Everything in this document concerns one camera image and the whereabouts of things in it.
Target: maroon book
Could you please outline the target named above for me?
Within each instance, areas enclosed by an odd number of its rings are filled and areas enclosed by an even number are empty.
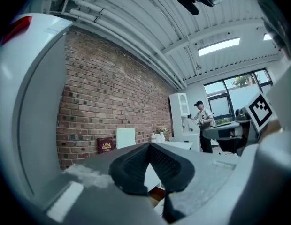
[[[112,151],[113,148],[114,148],[114,145],[113,145],[112,137],[98,138],[99,153]]]

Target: dark pants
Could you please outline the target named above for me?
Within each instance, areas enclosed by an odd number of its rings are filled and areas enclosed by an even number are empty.
[[[203,132],[200,132],[200,142],[203,152],[212,153],[211,139],[203,137]]]

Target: brick wall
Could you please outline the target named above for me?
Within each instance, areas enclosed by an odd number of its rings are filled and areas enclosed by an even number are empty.
[[[171,121],[168,96],[176,92],[133,55],[79,28],[66,36],[67,81],[57,122],[61,169],[97,154],[97,138],[135,128],[136,143],[151,140]]]

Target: bottle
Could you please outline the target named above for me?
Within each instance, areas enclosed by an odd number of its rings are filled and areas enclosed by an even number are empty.
[[[156,135],[156,142],[160,143],[161,142],[161,136],[159,133],[155,134]]]
[[[163,132],[160,133],[160,138],[161,138],[161,143],[164,143],[165,142],[165,137],[164,137],[164,133]]]
[[[151,142],[152,143],[156,143],[157,141],[156,141],[156,135],[155,135],[155,133],[152,133],[152,136],[151,136]]]

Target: fluorescent light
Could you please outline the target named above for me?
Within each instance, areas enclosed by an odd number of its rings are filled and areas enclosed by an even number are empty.
[[[227,41],[220,42],[217,44],[213,44],[213,45],[208,46],[208,47],[201,48],[198,50],[199,56],[202,56],[202,55],[205,55],[207,53],[211,53],[211,52],[214,52],[214,51],[226,48],[226,47],[238,45],[239,41],[240,41],[240,38],[235,38],[235,39],[227,40]]]
[[[265,40],[272,40],[272,38],[271,38],[271,36],[269,34],[265,34],[263,36],[263,41],[265,41]]]

